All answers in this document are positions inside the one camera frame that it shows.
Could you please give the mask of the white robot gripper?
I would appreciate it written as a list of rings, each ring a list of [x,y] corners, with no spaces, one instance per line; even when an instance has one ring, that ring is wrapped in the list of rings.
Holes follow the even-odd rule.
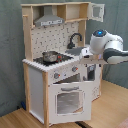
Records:
[[[79,59],[87,59],[87,60],[91,60],[93,58],[93,54],[90,52],[90,49],[88,47],[85,47],[81,50],[80,55],[79,55]]]

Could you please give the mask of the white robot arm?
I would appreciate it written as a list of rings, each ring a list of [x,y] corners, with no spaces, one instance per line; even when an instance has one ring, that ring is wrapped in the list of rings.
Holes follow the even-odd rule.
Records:
[[[118,64],[128,62],[128,50],[123,50],[123,39],[106,30],[96,30],[90,45],[81,50],[81,64]]]

